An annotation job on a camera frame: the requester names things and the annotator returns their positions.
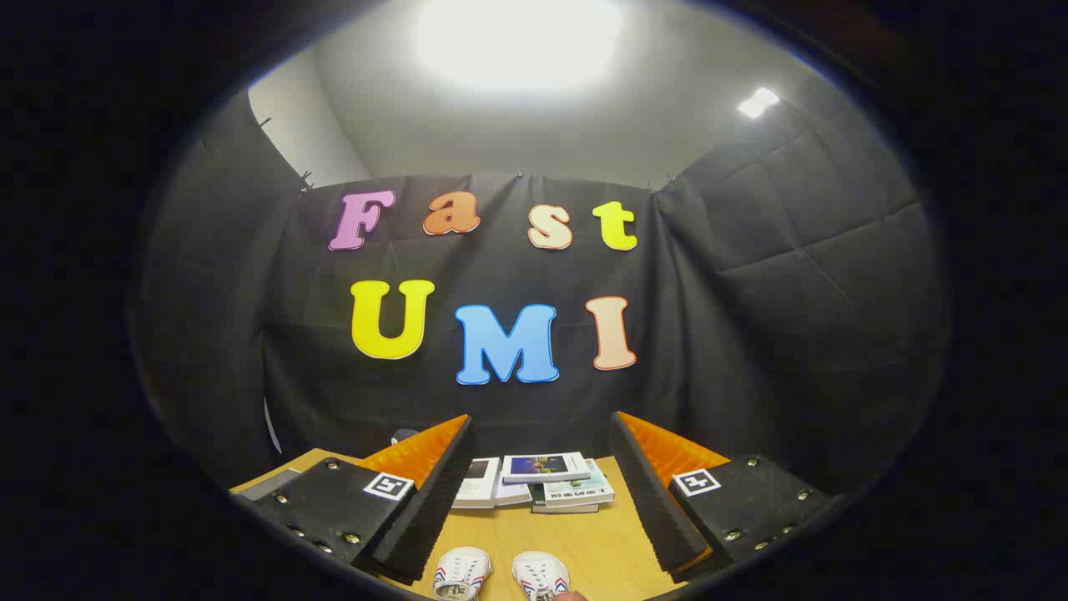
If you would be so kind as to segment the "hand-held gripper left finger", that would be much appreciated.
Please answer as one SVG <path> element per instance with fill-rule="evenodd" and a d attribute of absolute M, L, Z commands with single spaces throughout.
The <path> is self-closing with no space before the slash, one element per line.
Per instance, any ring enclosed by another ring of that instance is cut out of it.
<path fill-rule="evenodd" d="M 310 554 L 411 584 L 468 472 L 471 430 L 461 415 L 366 459 L 309 452 L 235 499 Z"/>

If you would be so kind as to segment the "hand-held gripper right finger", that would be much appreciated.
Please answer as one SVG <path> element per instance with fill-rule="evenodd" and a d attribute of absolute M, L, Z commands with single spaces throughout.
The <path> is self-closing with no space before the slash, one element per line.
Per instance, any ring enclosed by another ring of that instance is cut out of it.
<path fill-rule="evenodd" d="M 831 501 L 760 454 L 725 457 L 627 413 L 611 424 L 638 521 L 675 583 L 766 554 Z"/>

